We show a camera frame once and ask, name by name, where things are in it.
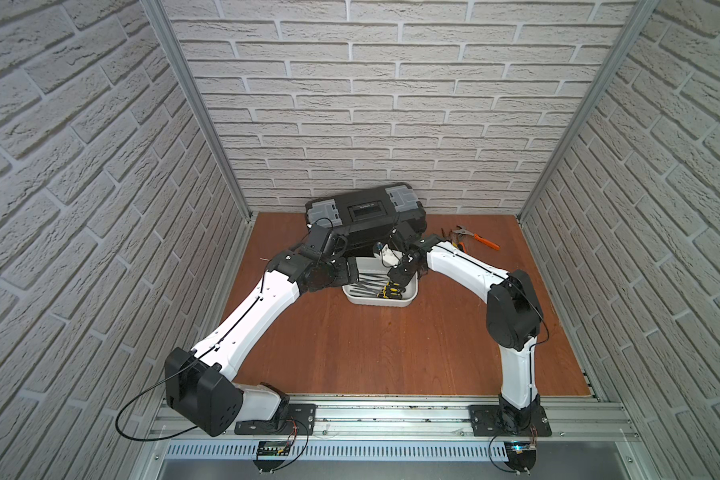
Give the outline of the file tool eleventh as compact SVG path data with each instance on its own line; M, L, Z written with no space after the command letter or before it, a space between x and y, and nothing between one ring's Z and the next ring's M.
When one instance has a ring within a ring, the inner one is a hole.
M349 292L354 296L368 297L368 298L380 298L389 300L402 300L405 289L400 289L390 285L351 285Z

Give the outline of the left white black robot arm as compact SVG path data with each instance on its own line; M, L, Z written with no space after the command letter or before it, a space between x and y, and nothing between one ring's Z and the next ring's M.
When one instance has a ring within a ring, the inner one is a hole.
M177 347L168 355L168 406L211 437L237 423L282 428L289 395L265 384L240 384L235 378L258 340L300 296L358 278L356 262L345 256L348 246L346 234L314 224L304 241L275 255L222 324L192 349Z

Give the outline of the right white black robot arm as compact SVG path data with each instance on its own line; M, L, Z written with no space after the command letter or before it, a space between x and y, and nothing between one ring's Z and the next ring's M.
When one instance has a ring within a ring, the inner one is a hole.
M540 407L535 349L544 323L530 276L523 270L490 266L438 235L422 236L406 222L392 229L389 242L401 252L388 272L393 282L408 283L426 269L454 280L485 302L486 329L501 355L498 422L506 431L528 428Z

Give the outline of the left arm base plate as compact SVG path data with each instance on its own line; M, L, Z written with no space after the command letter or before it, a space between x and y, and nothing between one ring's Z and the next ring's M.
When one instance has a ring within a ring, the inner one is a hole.
M236 435L296 435L304 437L314 431L317 405L313 403L288 403L278 408L270 420L237 422Z

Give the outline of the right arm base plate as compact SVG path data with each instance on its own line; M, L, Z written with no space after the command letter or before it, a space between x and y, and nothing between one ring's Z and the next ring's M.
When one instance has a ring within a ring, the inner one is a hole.
M475 437L551 437L552 430L542 406L517 410L511 406L470 405L467 407Z

